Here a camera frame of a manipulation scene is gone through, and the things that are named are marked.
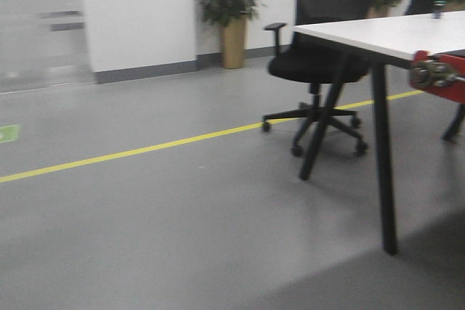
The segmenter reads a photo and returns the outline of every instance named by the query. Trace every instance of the white wall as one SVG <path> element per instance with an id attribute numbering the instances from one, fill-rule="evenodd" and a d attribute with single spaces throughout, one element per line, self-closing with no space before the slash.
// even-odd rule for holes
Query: white wall
<path id="1" fill-rule="evenodd" d="M 84 0 L 93 71 L 195 60 L 193 0 Z"/>
<path id="2" fill-rule="evenodd" d="M 409 0 L 392 9 L 401 15 Z M 247 49 L 273 45 L 263 27 L 294 22 L 295 0 L 262 0 L 259 19 L 248 23 Z M 218 27 L 201 22 L 195 0 L 84 0 L 89 52 L 94 71 L 194 61 L 219 52 Z M 283 29 L 282 42 L 291 38 Z"/>

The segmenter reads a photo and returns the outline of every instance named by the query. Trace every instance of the chair wheel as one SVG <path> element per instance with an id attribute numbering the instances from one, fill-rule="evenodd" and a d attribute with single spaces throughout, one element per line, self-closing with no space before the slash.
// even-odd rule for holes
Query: chair wheel
<path id="1" fill-rule="evenodd" d="M 271 129 L 271 123 L 264 121 L 262 124 L 262 130 L 268 132 Z"/>
<path id="2" fill-rule="evenodd" d="M 304 153 L 304 150 L 302 149 L 302 147 L 300 145 L 294 145 L 291 148 L 291 153 L 292 153 L 293 156 L 298 158 L 298 157 L 302 156 L 302 154 Z"/>
<path id="3" fill-rule="evenodd" d="M 352 116 L 352 119 L 350 119 L 350 126 L 353 129 L 358 129 L 361 124 L 362 124 L 362 121 L 360 120 L 360 118 L 357 118 L 356 116 Z"/>
<path id="4" fill-rule="evenodd" d="M 368 144 L 366 144 L 361 139 L 357 142 L 357 145 L 355 145 L 355 150 L 357 151 L 357 155 L 365 154 L 367 149 L 368 149 Z"/>

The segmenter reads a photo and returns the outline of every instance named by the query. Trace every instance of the black office chair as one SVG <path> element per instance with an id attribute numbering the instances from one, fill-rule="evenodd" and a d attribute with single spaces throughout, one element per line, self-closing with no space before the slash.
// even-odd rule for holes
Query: black office chair
<path id="1" fill-rule="evenodd" d="M 296 24 L 336 22 L 340 20 L 359 20 L 366 17 L 371 0 L 297 0 Z M 291 152 L 295 156 L 303 153 L 299 140 L 307 129 L 320 117 L 320 87 L 322 83 L 331 83 L 341 52 L 315 44 L 304 34 L 294 33 L 291 47 L 280 52 L 280 29 L 285 23 L 273 23 L 265 30 L 275 32 L 275 58 L 268 65 L 272 76 L 309 84 L 309 93 L 313 96 L 312 104 L 301 102 L 299 109 L 263 116 L 263 131 L 271 128 L 268 120 L 281 118 L 305 118 L 292 142 Z M 352 83 L 360 80 L 368 73 L 369 62 L 354 55 L 349 56 L 348 65 L 344 69 L 344 82 Z M 333 116 L 352 116 L 351 127 L 331 116 L 329 124 L 357 139 L 356 151 L 363 154 L 368 145 L 362 136 L 354 131 L 360 125 L 355 111 L 333 110 Z"/>

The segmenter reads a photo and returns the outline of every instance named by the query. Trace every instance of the yellow floor line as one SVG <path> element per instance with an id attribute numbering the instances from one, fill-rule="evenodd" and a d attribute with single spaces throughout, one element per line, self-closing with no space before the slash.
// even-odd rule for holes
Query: yellow floor line
<path id="1" fill-rule="evenodd" d="M 393 99 L 405 98 L 405 97 L 413 96 L 415 94 L 420 94 L 420 93 L 422 93 L 422 91 L 419 91 L 419 90 L 409 91 L 409 92 L 405 92 L 402 94 L 395 94 L 395 95 L 389 96 L 388 99 L 393 100 Z M 358 103 L 352 103 L 349 105 L 342 105 L 342 106 L 339 106 L 338 109 L 350 109 L 350 108 L 362 107 L 364 105 L 371 105 L 371 104 L 373 104 L 373 101 L 368 100 L 368 101 L 362 101 Z M 287 120 L 289 119 L 278 119 L 278 120 L 273 120 L 272 123 L 281 123 Z M 5 183 L 8 181 L 17 181 L 19 179 L 24 179 L 24 178 L 33 177 L 33 176 L 40 176 L 42 174 L 50 174 L 51 172 L 57 172 L 57 171 L 66 170 L 69 168 L 91 165 L 93 163 L 102 163 L 104 161 L 125 158 L 127 156 L 143 154 L 145 152 L 153 152 L 155 150 L 161 150 L 161 149 L 166 149 L 170 147 L 176 147 L 178 145 L 189 144 L 193 142 L 202 141 L 204 139 L 210 139 L 210 138 L 215 138 L 219 136 L 225 136 L 228 134 L 235 134 L 235 133 L 242 132 L 242 131 L 258 129 L 260 127 L 262 127 L 262 123 L 252 123 L 250 125 L 235 127 L 233 129 L 228 129 L 228 130 L 223 130 L 223 131 L 218 131 L 218 132 L 211 132 L 210 134 L 201 134 L 200 136 L 179 139 L 173 142 L 156 144 L 156 145 L 152 145 L 149 147 L 127 150 L 124 152 L 115 152 L 113 154 L 97 156 L 95 158 L 88 158 L 88 159 L 79 160 L 79 161 L 73 161 L 71 163 L 63 163 L 61 165 L 38 168 L 32 171 L 20 172 L 18 174 L 11 174 L 8 176 L 0 177 L 0 183 Z"/>

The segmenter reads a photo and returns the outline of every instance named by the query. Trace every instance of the table leg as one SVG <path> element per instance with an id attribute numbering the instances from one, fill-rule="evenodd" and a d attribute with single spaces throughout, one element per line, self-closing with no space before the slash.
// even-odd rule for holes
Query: table leg
<path id="1" fill-rule="evenodd" d="M 326 127 L 328 126 L 329 118 L 331 117 L 331 111 L 336 105 L 342 86 L 344 85 L 344 69 L 347 66 L 348 56 L 349 55 L 347 53 L 343 53 L 339 60 L 333 83 L 331 84 L 328 97 L 325 101 L 325 106 L 321 110 L 320 119 L 317 122 L 315 133 L 313 134 L 307 148 L 307 153 L 305 154 L 304 163 L 302 164 L 299 175 L 300 179 L 304 181 L 310 177 L 318 150 L 320 149 L 321 142 L 323 141 L 323 137 L 326 132 Z"/>
<path id="2" fill-rule="evenodd" d="M 384 250 L 391 256 L 397 253 L 394 190 L 392 185 L 391 144 L 387 109 L 386 67 L 375 62 L 372 69 L 376 161 L 378 164 L 381 229 Z"/>
<path id="3" fill-rule="evenodd" d="M 442 139 L 452 142 L 453 137 L 460 131 L 462 121 L 465 119 L 465 105 L 458 105 L 457 114 L 446 132 L 442 135 Z"/>

